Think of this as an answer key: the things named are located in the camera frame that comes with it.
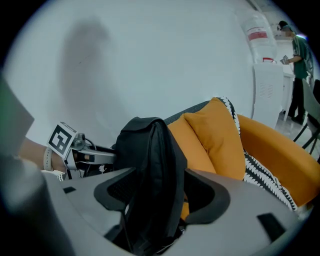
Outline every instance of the black backpack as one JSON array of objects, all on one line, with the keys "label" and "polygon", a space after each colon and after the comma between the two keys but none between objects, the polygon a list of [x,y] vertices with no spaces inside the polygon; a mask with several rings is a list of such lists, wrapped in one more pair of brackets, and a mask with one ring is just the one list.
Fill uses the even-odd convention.
[{"label": "black backpack", "polygon": [[133,167],[135,175],[127,175],[126,183],[113,190],[114,197],[119,191],[122,197],[132,196],[127,196],[125,230],[113,242],[122,248],[128,243],[128,251],[135,255],[153,255],[175,239],[187,159],[165,122],[157,117],[133,118],[122,129],[114,149],[114,170]]}]

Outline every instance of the green object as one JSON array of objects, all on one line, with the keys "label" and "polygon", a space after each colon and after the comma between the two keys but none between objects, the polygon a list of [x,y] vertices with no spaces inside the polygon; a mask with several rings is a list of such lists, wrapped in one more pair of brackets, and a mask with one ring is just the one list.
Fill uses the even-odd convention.
[{"label": "green object", "polygon": [[295,77],[306,79],[308,76],[307,71],[313,75],[313,60],[307,41],[296,35],[293,38],[292,47],[293,56],[300,56],[302,58],[302,60],[293,63]]}]

